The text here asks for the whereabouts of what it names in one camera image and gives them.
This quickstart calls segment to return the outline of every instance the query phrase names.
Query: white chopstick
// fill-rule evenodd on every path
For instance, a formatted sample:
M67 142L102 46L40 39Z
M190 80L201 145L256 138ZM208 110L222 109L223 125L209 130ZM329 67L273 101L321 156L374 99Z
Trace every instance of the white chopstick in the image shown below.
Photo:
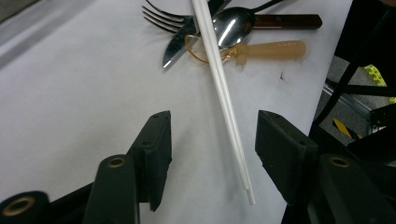
M233 114L233 104L231 102L230 93L228 92L227 81L224 76L224 69L219 54L218 41L213 28L209 7L206 0L192 0L192 5L194 6L195 16L198 20L198 25L202 39L204 41L210 70L212 71L216 89L218 91L221 109L227 124L228 134L232 140L233 154L236 158L239 174L242 178L242 184L244 189L247 191L249 203L253 205L255 203L253 190L250 184L241 138L239 136L238 127Z

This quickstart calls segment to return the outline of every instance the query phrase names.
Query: knife handle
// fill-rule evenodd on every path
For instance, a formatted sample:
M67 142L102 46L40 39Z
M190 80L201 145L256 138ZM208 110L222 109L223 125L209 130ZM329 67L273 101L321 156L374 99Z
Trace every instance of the knife handle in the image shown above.
M316 30L322 25L317 14L301 15L256 15L254 29Z
M209 6L210 15L215 15L216 12L223 9L231 0L209 0L207 5Z
M296 60L303 58L306 44L302 40L289 40L274 43L247 45L239 43L235 46L235 59L238 64L244 64L248 58L268 60Z

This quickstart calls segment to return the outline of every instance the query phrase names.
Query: knife blade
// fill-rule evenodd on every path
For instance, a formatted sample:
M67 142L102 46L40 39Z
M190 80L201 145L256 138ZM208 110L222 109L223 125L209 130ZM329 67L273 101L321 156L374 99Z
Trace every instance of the knife blade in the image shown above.
M224 8L231 0L209 0L207 2L210 14L213 16L218 10ZM186 20L183 27L174 35L166 47L165 54L163 55L163 67L168 67L173 64L184 52L186 47L184 45L185 35L198 35L199 32L195 26L194 17Z

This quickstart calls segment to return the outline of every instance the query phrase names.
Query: spoon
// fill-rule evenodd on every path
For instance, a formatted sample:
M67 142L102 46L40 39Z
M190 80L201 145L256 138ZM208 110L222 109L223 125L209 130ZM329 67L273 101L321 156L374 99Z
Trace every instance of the spoon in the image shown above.
M253 9L229 7L213 15L213 27L219 47L230 47L241 42L253 29L255 13L282 1L272 0Z

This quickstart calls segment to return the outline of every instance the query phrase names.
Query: beige plastic handle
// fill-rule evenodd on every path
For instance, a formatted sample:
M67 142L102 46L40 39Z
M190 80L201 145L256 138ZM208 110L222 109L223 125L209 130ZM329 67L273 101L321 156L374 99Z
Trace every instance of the beige plastic handle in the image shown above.
M280 41L258 45L239 43L235 45L234 55L239 64L246 63L248 58L262 58L268 60L296 60L303 58L306 44L302 40Z

